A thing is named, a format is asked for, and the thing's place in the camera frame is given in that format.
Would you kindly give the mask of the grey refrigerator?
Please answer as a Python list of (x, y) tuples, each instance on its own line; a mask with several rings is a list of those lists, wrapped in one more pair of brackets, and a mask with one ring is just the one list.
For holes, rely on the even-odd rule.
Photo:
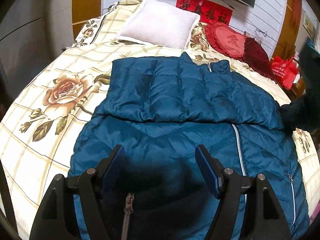
[(50, 62), (44, 0), (16, 0), (1, 22), (1, 90), (16, 99)]

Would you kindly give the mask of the floral plaid bed sheet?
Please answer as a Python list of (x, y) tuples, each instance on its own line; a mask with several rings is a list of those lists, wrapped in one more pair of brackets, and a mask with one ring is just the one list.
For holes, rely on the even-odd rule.
[[(83, 38), (47, 66), (13, 101), (1, 121), (1, 162), (21, 239), (29, 239), (41, 201), (55, 175), (68, 178), (75, 142), (107, 97), (112, 63), (130, 57), (179, 57), (188, 54), (197, 65), (229, 62), (230, 70), (268, 92), (282, 105), (289, 98), (271, 79), (246, 63), (214, 50), (195, 25), (186, 49), (136, 44), (114, 37), (138, 9), (141, 0), (112, 5), (107, 13), (86, 22)], [(291, 134), (310, 215), (319, 200), (319, 161), (310, 134), (301, 128)]]

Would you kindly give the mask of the red Chinese banner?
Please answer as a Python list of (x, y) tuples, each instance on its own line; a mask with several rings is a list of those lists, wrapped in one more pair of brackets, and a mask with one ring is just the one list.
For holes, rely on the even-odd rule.
[(176, 7), (200, 15), (200, 22), (229, 25), (233, 11), (209, 0), (177, 0)]

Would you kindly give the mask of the red heart-shaped pillow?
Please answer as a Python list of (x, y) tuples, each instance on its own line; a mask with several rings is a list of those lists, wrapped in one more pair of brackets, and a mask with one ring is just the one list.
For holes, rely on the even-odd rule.
[(243, 60), (246, 41), (244, 35), (220, 22), (208, 23), (204, 33), (210, 46), (216, 51), (227, 57)]

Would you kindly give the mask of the blue down jacket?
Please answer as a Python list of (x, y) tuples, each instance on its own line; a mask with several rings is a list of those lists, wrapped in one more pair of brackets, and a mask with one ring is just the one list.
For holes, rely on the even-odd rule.
[(200, 144), (238, 174), (266, 176), (293, 239), (309, 227), (302, 169), (279, 104), (226, 60), (199, 66), (183, 53), (113, 61), (107, 97), (75, 142), (69, 176), (97, 166), (118, 144), (125, 159), (103, 199), (116, 237), (132, 193), (129, 239), (204, 239), (219, 202), (195, 160)]

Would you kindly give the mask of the dark red fuzzy pillow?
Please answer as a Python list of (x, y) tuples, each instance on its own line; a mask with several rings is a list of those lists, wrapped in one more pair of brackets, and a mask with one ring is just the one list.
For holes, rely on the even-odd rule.
[(260, 75), (273, 81), (276, 80), (271, 70), (267, 53), (261, 45), (251, 37), (245, 38), (243, 61)]

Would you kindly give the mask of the red shopping bag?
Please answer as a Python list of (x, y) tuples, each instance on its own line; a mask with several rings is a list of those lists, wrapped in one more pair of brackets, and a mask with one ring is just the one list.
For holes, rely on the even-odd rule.
[(283, 60), (281, 57), (274, 57), (271, 70), (276, 81), (285, 89), (290, 90), (298, 74), (298, 68), (293, 63), (294, 57)]

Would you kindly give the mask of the white square pillow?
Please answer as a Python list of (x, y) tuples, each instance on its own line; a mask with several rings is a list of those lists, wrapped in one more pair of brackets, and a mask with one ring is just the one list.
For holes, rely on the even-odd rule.
[(186, 49), (200, 15), (168, 3), (143, 0), (121, 25), (117, 38), (138, 44), (154, 44)]

